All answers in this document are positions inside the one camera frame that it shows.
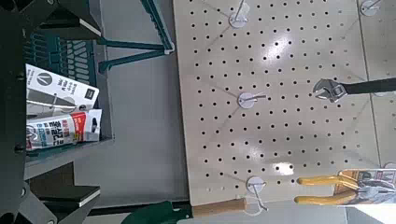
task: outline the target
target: white hook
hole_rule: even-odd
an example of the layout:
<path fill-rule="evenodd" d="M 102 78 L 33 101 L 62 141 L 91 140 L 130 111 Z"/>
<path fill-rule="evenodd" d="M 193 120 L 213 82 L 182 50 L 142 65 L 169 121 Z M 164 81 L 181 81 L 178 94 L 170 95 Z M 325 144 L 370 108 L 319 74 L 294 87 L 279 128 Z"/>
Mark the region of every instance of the white hook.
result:
<path fill-rule="evenodd" d="M 268 211 L 268 208 L 264 206 L 262 202 L 262 198 L 260 197 L 259 193 L 262 191 L 262 189 L 267 185 L 261 178 L 258 176 L 253 176 L 247 181 L 247 189 L 250 193 L 256 195 L 256 200 L 258 202 L 258 205 L 260 209 L 263 209 L 265 211 Z"/>

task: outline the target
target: metal shelf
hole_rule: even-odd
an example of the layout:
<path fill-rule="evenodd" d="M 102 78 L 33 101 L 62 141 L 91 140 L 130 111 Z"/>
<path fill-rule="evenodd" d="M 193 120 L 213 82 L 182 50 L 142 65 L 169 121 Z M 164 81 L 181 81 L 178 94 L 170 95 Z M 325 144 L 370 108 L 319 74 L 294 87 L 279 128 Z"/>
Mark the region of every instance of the metal shelf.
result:
<path fill-rule="evenodd" d="M 90 0 L 90 10 L 93 17 L 101 25 L 100 1 Z M 92 42 L 92 51 L 95 59 L 94 84 L 100 89 L 97 107 L 103 110 L 101 141 L 97 143 L 78 144 L 76 146 L 53 148 L 39 152 L 37 157 L 27 157 L 25 163 L 24 179 L 30 179 L 42 175 L 48 171 L 82 159 L 94 152 L 98 152 L 104 146 L 114 143 L 114 133 L 111 125 L 112 106 L 110 104 L 109 89 L 107 85 L 107 72 L 100 74 L 97 64 L 106 59 L 106 47 Z"/>

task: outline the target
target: tool display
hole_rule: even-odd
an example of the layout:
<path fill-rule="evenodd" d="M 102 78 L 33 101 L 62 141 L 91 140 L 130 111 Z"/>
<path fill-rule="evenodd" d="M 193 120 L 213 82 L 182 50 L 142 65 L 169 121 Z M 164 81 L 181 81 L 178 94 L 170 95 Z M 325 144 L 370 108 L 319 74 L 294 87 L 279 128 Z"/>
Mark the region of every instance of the tool display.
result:
<path fill-rule="evenodd" d="M 317 98 L 337 103 L 346 95 L 396 91 L 396 78 L 367 81 L 354 84 L 339 83 L 331 79 L 321 79 L 314 87 Z"/>
<path fill-rule="evenodd" d="M 299 178 L 304 186 L 335 185 L 333 196 L 298 196 L 296 203 L 354 205 L 396 203 L 396 170 L 346 170 L 338 175 Z"/>

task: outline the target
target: pegboard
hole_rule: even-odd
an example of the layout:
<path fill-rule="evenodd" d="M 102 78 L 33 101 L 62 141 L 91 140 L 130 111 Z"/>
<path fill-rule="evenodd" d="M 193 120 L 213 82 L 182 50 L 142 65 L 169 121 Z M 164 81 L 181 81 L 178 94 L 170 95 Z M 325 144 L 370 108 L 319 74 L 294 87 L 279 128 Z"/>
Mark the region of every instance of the pegboard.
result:
<path fill-rule="evenodd" d="M 366 80 L 357 2 L 247 0 L 249 22 L 228 23 L 236 0 L 177 0 L 175 19 L 191 205 L 247 194 L 265 202 L 331 195 L 300 176 L 378 166 L 370 97 L 315 98 L 321 78 Z M 262 92 L 253 108 L 237 97 Z"/>
<path fill-rule="evenodd" d="M 396 2 L 380 1 L 372 17 L 361 16 L 367 68 L 371 80 L 396 77 Z M 396 95 L 373 95 L 378 148 L 382 165 L 396 161 Z"/>

